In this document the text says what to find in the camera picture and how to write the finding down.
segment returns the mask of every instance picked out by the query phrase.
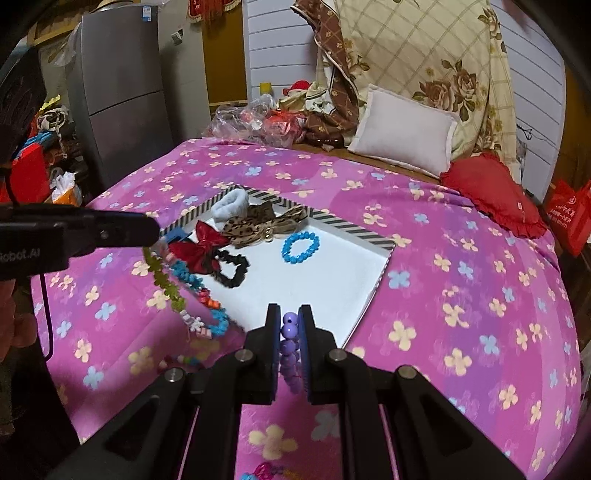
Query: white tray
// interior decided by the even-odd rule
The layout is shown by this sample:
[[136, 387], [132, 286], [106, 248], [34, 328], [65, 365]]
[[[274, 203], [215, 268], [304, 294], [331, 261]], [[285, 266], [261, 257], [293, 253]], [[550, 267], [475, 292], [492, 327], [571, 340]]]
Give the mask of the white tray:
[[[251, 204], [272, 201], [278, 215], [297, 205], [266, 192], [241, 188], [249, 193]], [[197, 220], [213, 226], [210, 208], [229, 190], [191, 210], [162, 233], [182, 227], [192, 232], [189, 238], [196, 242]], [[320, 248], [309, 259], [296, 265], [283, 260], [281, 248], [286, 235], [243, 248], [230, 245], [224, 249], [232, 255], [244, 255], [250, 263], [244, 282], [237, 288], [226, 288], [208, 275], [203, 281], [212, 298], [219, 300], [230, 318], [247, 331], [264, 325], [269, 303], [279, 304], [282, 313], [297, 312], [300, 305], [309, 304], [316, 326], [331, 331], [337, 345], [343, 347], [374, 296], [394, 244], [333, 215], [306, 209], [309, 216], [300, 223], [300, 230], [320, 237]], [[299, 254], [309, 245], [310, 241], [296, 242], [292, 254]], [[230, 278], [235, 268], [222, 263], [222, 272]]]

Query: leopard print hair bow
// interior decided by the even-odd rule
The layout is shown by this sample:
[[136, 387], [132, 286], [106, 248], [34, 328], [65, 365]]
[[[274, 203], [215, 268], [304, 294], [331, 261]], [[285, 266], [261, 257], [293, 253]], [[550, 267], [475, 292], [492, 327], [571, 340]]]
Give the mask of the leopard print hair bow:
[[275, 216], [273, 205], [269, 201], [260, 205], [249, 205], [246, 217], [230, 218], [222, 230], [222, 235], [227, 236], [237, 248], [262, 240], [270, 242], [275, 235], [295, 232], [298, 223], [307, 216], [302, 205], [292, 207], [279, 216]]

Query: metal screw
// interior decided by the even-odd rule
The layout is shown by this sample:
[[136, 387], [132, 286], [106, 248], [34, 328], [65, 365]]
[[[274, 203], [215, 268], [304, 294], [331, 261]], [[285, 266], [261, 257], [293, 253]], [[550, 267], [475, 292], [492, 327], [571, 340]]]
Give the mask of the metal screw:
[[329, 358], [335, 362], [342, 362], [345, 358], [347, 358], [347, 352], [345, 352], [342, 348], [335, 348], [329, 352]]
[[167, 382], [175, 383], [182, 379], [184, 372], [181, 368], [171, 368], [166, 370], [164, 378]]
[[255, 354], [252, 353], [250, 350], [243, 348], [242, 350], [238, 350], [234, 356], [236, 357], [236, 360], [238, 360], [239, 362], [248, 362], [250, 360], [252, 360], [252, 358], [254, 358]]
[[412, 380], [414, 377], [417, 376], [417, 371], [415, 368], [411, 367], [410, 365], [403, 365], [398, 369], [398, 374], [402, 378], [406, 378], [407, 380]]

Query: white fuzzy scrunchie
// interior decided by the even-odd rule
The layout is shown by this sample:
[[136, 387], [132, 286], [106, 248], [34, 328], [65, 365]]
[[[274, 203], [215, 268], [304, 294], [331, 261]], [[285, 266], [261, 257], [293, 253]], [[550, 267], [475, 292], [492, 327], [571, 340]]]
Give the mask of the white fuzzy scrunchie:
[[212, 206], [212, 217], [218, 231], [222, 231], [232, 217], [243, 217], [248, 208], [248, 194], [242, 189], [234, 189]]

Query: gray refrigerator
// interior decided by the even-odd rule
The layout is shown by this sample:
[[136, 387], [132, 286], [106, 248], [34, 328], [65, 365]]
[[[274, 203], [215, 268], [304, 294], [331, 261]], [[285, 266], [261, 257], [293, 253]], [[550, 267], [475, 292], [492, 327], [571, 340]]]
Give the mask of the gray refrigerator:
[[70, 110], [96, 193], [168, 153], [158, 10], [122, 4], [84, 14], [67, 69]]

